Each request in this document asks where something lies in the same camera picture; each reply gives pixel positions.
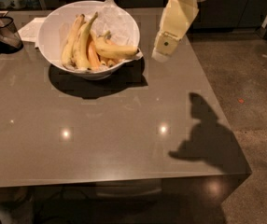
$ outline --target white bowl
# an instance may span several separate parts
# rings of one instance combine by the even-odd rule
[[[77,14],[84,14],[87,20],[97,11],[98,18],[93,23],[92,30],[110,30],[111,32],[118,33],[118,29],[125,29],[122,31],[126,33],[127,40],[122,41],[124,44],[122,45],[134,45],[138,47],[140,40],[140,32],[139,28],[134,20],[134,18],[123,10],[120,7],[105,7],[105,2],[99,1],[81,1],[75,2],[72,4],[65,5],[63,7],[59,7],[58,9],[52,11],[45,19],[43,24],[40,27],[37,44],[42,53],[42,55],[53,65],[58,67],[61,70],[64,70],[70,74],[73,74],[78,77],[83,77],[89,80],[97,80],[109,77],[113,72],[121,68],[125,63],[130,62],[131,60],[125,60],[122,63],[118,63],[113,67],[109,68],[105,71],[99,72],[79,72],[77,70],[69,70],[62,66],[61,63],[61,52],[63,48],[63,43],[66,40],[67,32],[74,22]],[[107,19],[107,15],[110,10],[114,9],[112,15],[110,15],[111,21],[110,24],[106,24],[105,19]]]

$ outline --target concrete floor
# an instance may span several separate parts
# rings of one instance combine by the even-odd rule
[[[250,31],[189,39],[253,172],[222,204],[226,223],[267,223],[267,41]]]

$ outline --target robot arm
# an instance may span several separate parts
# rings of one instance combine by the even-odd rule
[[[205,0],[169,0],[163,10],[152,57],[166,62],[198,15],[198,2]]]

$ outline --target table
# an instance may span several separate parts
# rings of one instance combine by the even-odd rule
[[[190,179],[201,193],[220,180],[223,201],[251,173],[189,40],[158,63],[162,9],[128,12],[144,58],[108,79],[62,72],[32,43],[0,55],[0,187],[160,180],[174,193]]]

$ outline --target banana bunch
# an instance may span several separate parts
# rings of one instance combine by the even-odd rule
[[[113,43],[109,39],[109,31],[97,37],[91,30],[97,17],[97,12],[89,21],[85,21],[83,14],[76,17],[61,55],[65,68],[99,71],[101,65],[114,66],[124,59],[132,58],[138,52],[135,46],[120,46]]]

